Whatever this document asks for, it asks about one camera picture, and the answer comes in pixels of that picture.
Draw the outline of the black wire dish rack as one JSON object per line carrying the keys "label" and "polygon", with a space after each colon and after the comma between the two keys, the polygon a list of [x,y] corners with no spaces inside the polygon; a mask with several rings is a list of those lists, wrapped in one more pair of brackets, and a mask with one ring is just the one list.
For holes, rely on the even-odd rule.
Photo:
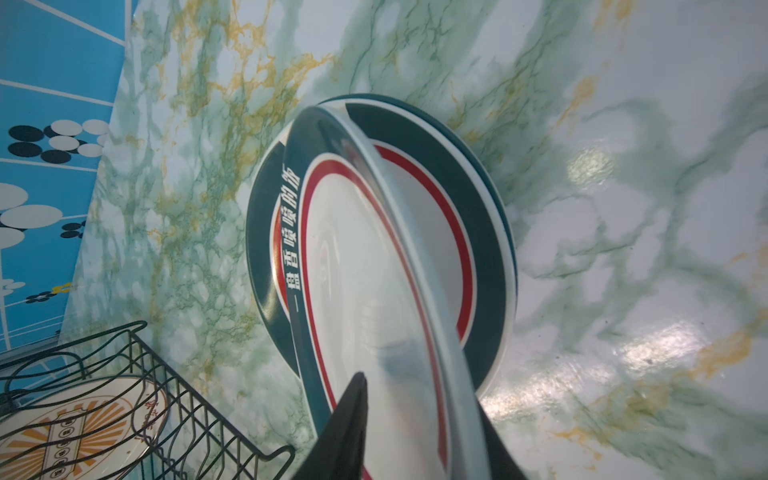
{"label": "black wire dish rack", "polygon": [[279,479],[263,450],[141,339],[141,321],[1,356],[5,479]]}

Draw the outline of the white plate red rim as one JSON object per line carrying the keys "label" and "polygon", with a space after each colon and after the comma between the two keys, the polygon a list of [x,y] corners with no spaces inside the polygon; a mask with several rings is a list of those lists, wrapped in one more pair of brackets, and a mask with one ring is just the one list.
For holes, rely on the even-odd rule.
{"label": "white plate red rim", "polygon": [[386,161],[339,110],[309,107],[286,142],[281,192],[286,303],[318,438],[362,372],[361,479],[489,478],[468,367]]}

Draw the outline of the white plate orange sunburst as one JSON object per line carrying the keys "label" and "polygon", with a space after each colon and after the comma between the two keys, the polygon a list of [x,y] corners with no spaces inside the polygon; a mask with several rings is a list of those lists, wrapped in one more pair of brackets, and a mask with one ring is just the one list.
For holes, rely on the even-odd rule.
{"label": "white plate orange sunburst", "polygon": [[1,421],[3,479],[122,479],[156,444],[169,398],[136,376],[86,381]]}

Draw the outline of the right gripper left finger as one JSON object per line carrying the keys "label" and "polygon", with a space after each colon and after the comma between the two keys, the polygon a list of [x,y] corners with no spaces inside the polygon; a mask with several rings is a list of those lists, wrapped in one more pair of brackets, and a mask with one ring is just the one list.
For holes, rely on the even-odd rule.
{"label": "right gripper left finger", "polygon": [[296,471],[300,479],[361,479],[368,418],[367,379],[353,375],[328,424]]}

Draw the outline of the white plate red green band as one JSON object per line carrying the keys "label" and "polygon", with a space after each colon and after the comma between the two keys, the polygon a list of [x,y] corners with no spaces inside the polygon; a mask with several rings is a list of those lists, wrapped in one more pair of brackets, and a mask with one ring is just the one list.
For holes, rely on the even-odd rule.
{"label": "white plate red green band", "polygon": [[[498,191],[467,144],[425,111],[375,94],[325,103],[347,115],[386,161],[433,258],[476,392],[484,394],[500,364],[518,293],[514,240]],[[245,251],[267,332],[297,373],[280,264],[280,175],[289,132],[277,135],[257,169]]]}

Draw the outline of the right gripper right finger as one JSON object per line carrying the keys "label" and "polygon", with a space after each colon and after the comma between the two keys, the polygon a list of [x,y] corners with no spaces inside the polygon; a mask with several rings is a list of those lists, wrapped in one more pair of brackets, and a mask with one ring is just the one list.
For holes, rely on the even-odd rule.
{"label": "right gripper right finger", "polygon": [[527,477],[512,459],[490,419],[479,402],[476,402],[488,453],[489,468],[493,480],[526,480]]}

